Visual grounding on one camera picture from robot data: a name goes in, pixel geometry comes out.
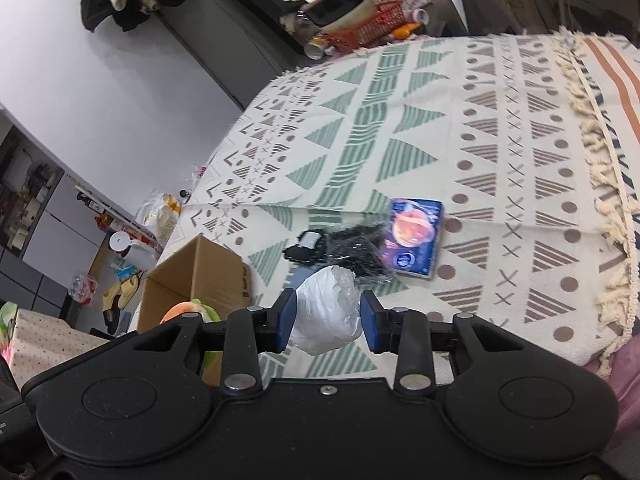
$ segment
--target orange basket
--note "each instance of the orange basket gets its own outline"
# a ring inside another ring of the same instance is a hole
[[[382,38],[406,23],[402,13],[402,0],[389,0],[376,7],[378,12],[375,16],[340,32],[323,34],[322,38],[336,50],[346,54]]]

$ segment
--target pink fabric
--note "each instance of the pink fabric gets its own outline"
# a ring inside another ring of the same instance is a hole
[[[631,433],[640,430],[640,336],[636,335],[610,357],[611,377],[607,380],[620,404],[620,418],[610,443],[616,446]],[[585,368],[595,372],[600,361],[595,359]]]

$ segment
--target screw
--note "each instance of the screw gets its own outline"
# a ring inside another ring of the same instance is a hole
[[[400,378],[400,385],[407,390],[423,390],[431,386],[431,379],[422,374],[407,374]]]
[[[338,393],[338,388],[331,386],[330,384],[326,384],[325,386],[320,386],[320,393],[323,395],[335,395]]]
[[[246,390],[255,384],[255,377],[249,374],[233,374],[225,379],[225,386],[233,391]]]

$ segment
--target patterned tablecloth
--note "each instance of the patterned tablecloth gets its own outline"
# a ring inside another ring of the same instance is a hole
[[[565,89],[567,77],[580,80],[556,65],[556,42],[418,40],[276,79],[211,157],[163,258],[203,233],[252,266],[254,303],[270,306],[309,274],[282,258],[301,231],[384,212],[392,197],[441,200],[434,279],[374,287],[383,305],[432,320],[473,312],[585,364],[628,325],[621,314],[601,326],[596,297],[635,254],[598,231],[594,199],[620,197],[591,183],[585,117]],[[628,298],[632,285],[618,281]],[[446,357],[436,358],[439,381],[451,379]],[[394,359],[360,338],[315,357],[262,354],[260,364],[265,380],[391,377]]]

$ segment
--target blue package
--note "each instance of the blue package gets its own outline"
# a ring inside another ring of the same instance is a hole
[[[389,268],[431,277],[443,215],[442,202],[395,198],[382,243],[382,261]]]

